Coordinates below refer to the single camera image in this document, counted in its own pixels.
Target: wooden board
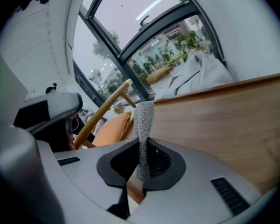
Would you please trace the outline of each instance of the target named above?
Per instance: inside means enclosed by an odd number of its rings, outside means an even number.
[[[207,152],[263,193],[280,181],[280,74],[154,103],[150,137]]]

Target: wooden stick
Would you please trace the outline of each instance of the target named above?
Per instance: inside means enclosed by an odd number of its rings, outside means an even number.
[[[75,149],[79,149],[82,145],[83,141],[87,139],[91,130],[94,126],[99,122],[99,120],[103,117],[103,115],[109,110],[112,104],[117,100],[119,96],[121,96],[124,91],[132,84],[131,79],[126,80],[103,104],[99,109],[94,113],[94,115],[90,118],[90,120],[86,123],[86,125],[82,128],[82,130],[77,135],[74,146]]]
[[[130,104],[131,107],[136,108],[136,105],[131,101],[131,99],[125,93],[122,93],[121,96]]]

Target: gray knitted sleeve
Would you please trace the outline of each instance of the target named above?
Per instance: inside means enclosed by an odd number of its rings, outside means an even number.
[[[136,176],[143,182],[149,179],[147,139],[153,124],[154,103],[142,102],[134,110],[134,136],[139,138],[139,164]]]

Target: orange cushion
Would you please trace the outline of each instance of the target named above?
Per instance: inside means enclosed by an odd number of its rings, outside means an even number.
[[[131,112],[125,112],[113,119],[107,120],[98,131],[92,143],[98,147],[120,141],[123,131],[130,121],[130,117]]]

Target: white sheet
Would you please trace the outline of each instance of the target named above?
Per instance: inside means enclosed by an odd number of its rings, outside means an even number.
[[[154,99],[174,97],[231,82],[231,75],[218,59],[197,51],[188,57],[184,65],[172,71],[163,87],[156,92]]]

